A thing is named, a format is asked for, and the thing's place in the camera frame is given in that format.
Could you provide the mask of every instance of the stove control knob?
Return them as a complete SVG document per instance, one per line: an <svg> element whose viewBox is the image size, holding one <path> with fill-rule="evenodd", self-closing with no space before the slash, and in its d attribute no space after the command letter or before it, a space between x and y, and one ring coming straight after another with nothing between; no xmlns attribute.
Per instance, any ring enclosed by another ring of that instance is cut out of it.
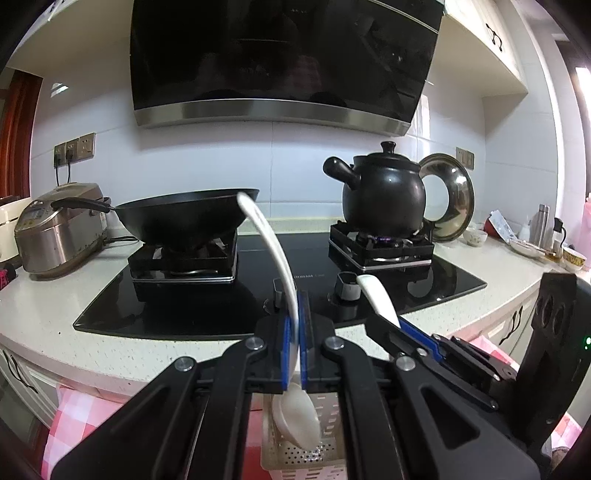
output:
<svg viewBox="0 0 591 480"><path fill-rule="evenodd" d="M336 276L335 293L344 301L357 301L361 297L361 287L357 283L357 274L340 272Z"/></svg>

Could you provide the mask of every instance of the white ceramic spoon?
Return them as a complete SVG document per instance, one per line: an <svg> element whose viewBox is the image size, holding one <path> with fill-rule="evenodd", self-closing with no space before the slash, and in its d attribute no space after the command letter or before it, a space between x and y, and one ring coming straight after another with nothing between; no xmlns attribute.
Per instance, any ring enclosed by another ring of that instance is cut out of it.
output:
<svg viewBox="0 0 591 480"><path fill-rule="evenodd" d="M236 198L238 206L252 221L271 252L287 295L287 306L295 337L290 344L289 378L291 379L296 369L299 350L299 312L296 284L285 257L285 252L259 207L245 193L239 192ZM273 397L271 410L277 428L289 442L305 450L313 450L318 446L320 443L320 420L310 396L302 390L298 382L290 381L287 391L283 392L282 395Z"/></svg>
<svg viewBox="0 0 591 480"><path fill-rule="evenodd" d="M357 277L357 283L369 300L375 313L400 328L400 322L398 321L398 315L396 315L394 305L392 305L392 300L390 300L390 296L379 278L373 275L359 275Z"/></svg>

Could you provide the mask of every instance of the range hood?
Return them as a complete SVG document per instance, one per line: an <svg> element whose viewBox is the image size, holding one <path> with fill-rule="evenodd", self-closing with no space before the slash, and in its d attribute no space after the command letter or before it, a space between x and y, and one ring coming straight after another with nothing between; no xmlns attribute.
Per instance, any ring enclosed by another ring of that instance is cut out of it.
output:
<svg viewBox="0 0 591 480"><path fill-rule="evenodd" d="M439 0L135 0L135 117L154 127L256 120L404 135Z"/></svg>

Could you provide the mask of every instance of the black glass cooktop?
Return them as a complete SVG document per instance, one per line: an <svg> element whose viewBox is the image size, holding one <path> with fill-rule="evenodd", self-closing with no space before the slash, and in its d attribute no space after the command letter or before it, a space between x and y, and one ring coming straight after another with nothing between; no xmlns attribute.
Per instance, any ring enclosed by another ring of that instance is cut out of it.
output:
<svg viewBox="0 0 591 480"><path fill-rule="evenodd" d="M328 233L278 235L298 289L307 290L313 312L337 327L362 323L372 312L366 298L344 302L334 294L339 271L352 268L329 249ZM398 314L413 312L486 287L451 263L433 257L428 267L375 274ZM139 301L126 266L74 323L76 330L170 340L239 339L256 321L274 313L273 260L258 235L238 237L238 275L232 285L148 284Z"/></svg>

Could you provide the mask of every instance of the black frying pan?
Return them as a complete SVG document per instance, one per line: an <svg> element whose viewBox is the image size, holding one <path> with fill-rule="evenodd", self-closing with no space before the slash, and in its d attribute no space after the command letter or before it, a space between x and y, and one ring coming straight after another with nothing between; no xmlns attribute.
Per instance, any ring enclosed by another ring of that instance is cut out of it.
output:
<svg viewBox="0 0 591 480"><path fill-rule="evenodd" d="M121 223L148 245L162 245L175 251L198 248L207 241L229 233L244 221L236 194L245 192L256 200L257 189L222 189L174 193L112 207L100 200L67 197L51 207L85 208L108 213L114 210Z"/></svg>

